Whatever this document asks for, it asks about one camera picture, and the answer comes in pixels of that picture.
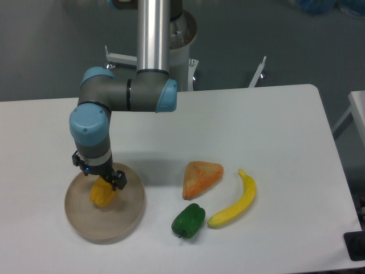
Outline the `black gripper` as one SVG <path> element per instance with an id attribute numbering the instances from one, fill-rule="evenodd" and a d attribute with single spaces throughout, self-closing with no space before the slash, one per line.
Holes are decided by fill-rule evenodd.
<path id="1" fill-rule="evenodd" d="M 113 169 L 113 158 L 110 152 L 98 158 L 87 158 L 78 151 L 72 155 L 72 163 L 79 167 L 85 176 L 101 176 L 105 182 L 109 183 L 113 191 L 122 190 L 127 184 L 127 177 L 124 171 Z"/>

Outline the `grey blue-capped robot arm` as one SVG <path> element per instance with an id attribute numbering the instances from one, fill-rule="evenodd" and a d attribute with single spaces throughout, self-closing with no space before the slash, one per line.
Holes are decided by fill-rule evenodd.
<path id="1" fill-rule="evenodd" d="M 112 112 L 173 112 L 177 107 L 178 84 L 169 73 L 171 2 L 138 1 L 137 10 L 136 79 L 118 81 L 111 70 L 88 69 L 69 117 L 76 145 L 73 165 L 85 175 L 100 176 L 113 191 L 122 190 L 127 178 L 113 168 Z"/>

